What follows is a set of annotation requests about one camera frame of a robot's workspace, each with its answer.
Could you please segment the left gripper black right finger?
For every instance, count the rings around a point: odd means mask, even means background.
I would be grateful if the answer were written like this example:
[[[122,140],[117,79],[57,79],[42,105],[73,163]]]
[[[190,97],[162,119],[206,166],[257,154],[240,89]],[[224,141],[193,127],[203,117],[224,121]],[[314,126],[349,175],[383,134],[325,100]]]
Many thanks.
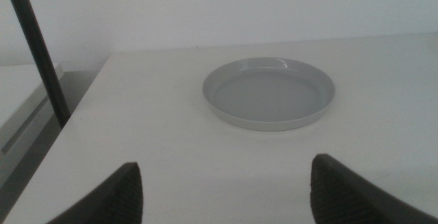
[[[437,224],[328,154],[312,160],[310,206],[316,223]]]

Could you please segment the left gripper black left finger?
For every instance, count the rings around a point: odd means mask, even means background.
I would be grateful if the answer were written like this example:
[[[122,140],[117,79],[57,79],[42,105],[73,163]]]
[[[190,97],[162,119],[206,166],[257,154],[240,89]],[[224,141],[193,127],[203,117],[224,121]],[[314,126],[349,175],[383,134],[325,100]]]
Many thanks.
[[[59,224],[141,223],[143,190],[140,168],[128,162],[69,209],[52,219]]]

